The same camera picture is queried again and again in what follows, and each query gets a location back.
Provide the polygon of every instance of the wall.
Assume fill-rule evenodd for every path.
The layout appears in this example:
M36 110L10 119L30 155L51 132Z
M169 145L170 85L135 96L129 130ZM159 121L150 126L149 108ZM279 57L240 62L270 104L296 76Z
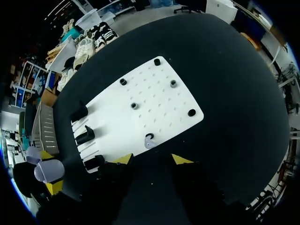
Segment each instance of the wall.
M9 113L14 113L14 114L18 114L18 115L20 114L20 112L25 111L22 108L10 106L8 103L9 103L9 98L8 97L4 97L3 103L2 103L2 105L0 107L0 109L2 111L6 111L6 112L9 112Z
M254 7L270 24L273 24L271 18L269 18L267 14L258 5L255 5L251 2L249 6ZM266 32L263 38L261 39L261 42L266 46L270 54L274 57L279 46L279 42L277 41L277 39L270 33ZM294 63L294 65L299 69L292 49L287 43L287 52L283 48L281 48L278 56L276 57L276 63L279 65L280 68L282 68L291 62Z
M17 123L19 123L18 114L1 111L0 119L1 119L0 127L2 130L18 131L16 130L16 125Z

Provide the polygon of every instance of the clear plastic container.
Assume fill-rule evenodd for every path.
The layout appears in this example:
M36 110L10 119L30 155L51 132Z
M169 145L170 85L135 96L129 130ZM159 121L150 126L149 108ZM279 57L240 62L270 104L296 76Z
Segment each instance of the clear plastic container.
M75 26L79 26L83 30L91 29L93 26L101 23L102 20L98 15L97 9L92 9L83 17L81 17L75 24Z

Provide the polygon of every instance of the gray floor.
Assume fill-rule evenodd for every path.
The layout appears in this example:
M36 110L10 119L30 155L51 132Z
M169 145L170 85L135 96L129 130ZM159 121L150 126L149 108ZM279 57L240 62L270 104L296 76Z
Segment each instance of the gray floor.
M178 9L180 7L181 6L179 5L161 8L147 7L145 10L139 12L134 10L129 13L119 15L115 18L115 23L110 26L119 36L121 36L150 22L174 16L174 9Z

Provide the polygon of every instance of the white pegboard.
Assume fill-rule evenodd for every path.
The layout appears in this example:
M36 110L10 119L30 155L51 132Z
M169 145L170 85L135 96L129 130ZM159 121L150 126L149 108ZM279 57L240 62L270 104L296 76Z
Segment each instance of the white pegboard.
M85 132L84 125L95 132L95 139L78 147L83 162L94 155L103 155L113 161L126 154L141 154L145 135L153 133L157 145L168 141L203 120L204 114L194 97L173 70L170 64L158 56L161 65L154 59L142 64L92 99L86 106L89 115L73 124L74 138ZM177 82L176 88L170 81ZM138 109L131 108L132 103ZM188 111L196 110L189 117Z

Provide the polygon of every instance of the black table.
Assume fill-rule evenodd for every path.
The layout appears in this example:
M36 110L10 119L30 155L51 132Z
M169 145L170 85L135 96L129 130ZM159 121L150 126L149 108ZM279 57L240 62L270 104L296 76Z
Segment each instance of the black table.
M78 199L90 179L69 116L121 76L163 56L182 78L204 120L135 157L138 173L115 224L188 224L165 156L199 161L225 202L249 204L276 173L289 142L284 99L265 62L233 27L213 15L177 15L139 27L93 56L54 105L64 190Z

